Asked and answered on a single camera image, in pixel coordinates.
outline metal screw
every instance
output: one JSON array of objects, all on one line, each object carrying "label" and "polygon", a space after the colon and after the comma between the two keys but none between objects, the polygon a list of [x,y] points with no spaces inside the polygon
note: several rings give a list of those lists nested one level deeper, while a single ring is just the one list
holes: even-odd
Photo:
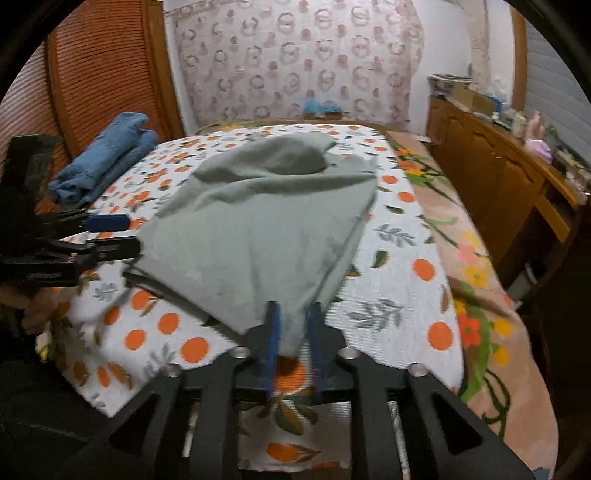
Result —
[{"label": "metal screw", "polygon": [[230,354],[234,358],[248,358],[251,356],[251,351],[249,348],[247,348],[245,346],[236,346],[232,349]]},{"label": "metal screw", "polygon": [[352,348],[350,346],[346,346],[339,350],[339,357],[344,358],[345,360],[352,360],[353,358],[357,358],[359,356],[359,350]]},{"label": "metal screw", "polygon": [[429,369],[424,364],[410,364],[408,366],[408,373],[414,377],[424,377],[428,375]]},{"label": "metal screw", "polygon": [[163,370],[164,374],[169,378],[177,378],[183,371],[179,364],[167,364]]}]

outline pink object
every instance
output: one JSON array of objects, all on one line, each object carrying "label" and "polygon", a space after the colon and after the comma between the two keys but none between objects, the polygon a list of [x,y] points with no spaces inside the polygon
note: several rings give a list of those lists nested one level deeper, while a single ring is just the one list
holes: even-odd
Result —
[{"label": "pink object", "polygon": [[476,249],[469,244],[457,245],[457,259],[461,262],[467,263],[468,265],[474,265],[478,262],[478,255],[476,255]]}]

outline box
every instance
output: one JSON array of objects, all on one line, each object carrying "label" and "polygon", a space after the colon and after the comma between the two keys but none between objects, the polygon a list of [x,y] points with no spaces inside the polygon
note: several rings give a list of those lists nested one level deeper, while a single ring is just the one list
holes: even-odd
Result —
[{"label": "box", "polygon": [[486,116],[491,116],[492,112],[496,109],[495,102],[491,99],[463,85],[457,85],[454,88],[452,98],[464,105],[471,112],[483,113]]}]

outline finger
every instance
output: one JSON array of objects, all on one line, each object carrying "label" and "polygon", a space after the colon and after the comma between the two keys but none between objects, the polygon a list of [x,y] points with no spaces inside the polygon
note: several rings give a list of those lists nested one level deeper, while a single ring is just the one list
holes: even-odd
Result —
[{"label": "finger", "polygon": [[47,315],[44,313],[34,313],[32,315],[27,315],[22,320],[22,328],[23,330],[30,330],[36,328],[45,328],[45,323],[47,321]]},{"label": "finger", "polygon": [[31,303],[31,300],[16,288],[9,285],[0,286],[0,303],[8,305],[13,309],[25,310]]},{"label": "finger", "polygon": [[57,307],[54,298],[55,295],[53,294],[52,289],[42,288],[29,303],[28,308],[25,310],[25,315],[44,313],[45,316],[49,316],[49,314]]}]

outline wooden cabinet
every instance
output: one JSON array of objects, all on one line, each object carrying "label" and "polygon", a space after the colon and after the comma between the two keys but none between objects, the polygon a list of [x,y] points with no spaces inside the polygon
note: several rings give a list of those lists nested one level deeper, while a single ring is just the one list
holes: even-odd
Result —
[{"label": "wooden cabinet", "polygon": [[[433,139],[433,157],[453,183],[495,265],[532,210],[547,206],[547,185],[566,194],[573,207],[579,202],[570,198],[564,179],[508,133],[445,100],[431,99],[427,132]],[[562,233],[561,241],[567,235]]]},{"label": "wooden cabinet", "polygon": [[544,177],[523,155],[510,148],[499,153],[495,160],[501,175],[478,222],[494,262],[500,261],[511,246],[544,183]]}]

